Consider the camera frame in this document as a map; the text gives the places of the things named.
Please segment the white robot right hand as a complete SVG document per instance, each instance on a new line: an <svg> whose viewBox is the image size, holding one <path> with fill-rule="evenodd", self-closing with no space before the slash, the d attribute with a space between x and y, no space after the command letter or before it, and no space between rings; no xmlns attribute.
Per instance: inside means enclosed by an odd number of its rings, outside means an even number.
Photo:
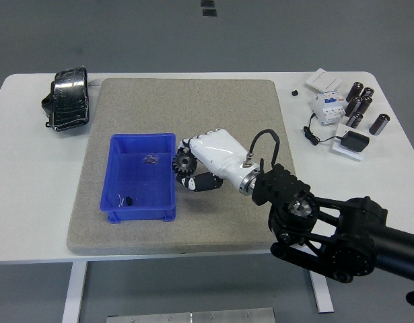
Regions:
<svg viewBox="0 0 414 323"><path fill-rule="evenodd" d="M194 192L215 190L224 180L251 195L260 166L225 129L183 139L172 161L176 181Z"/></svg>

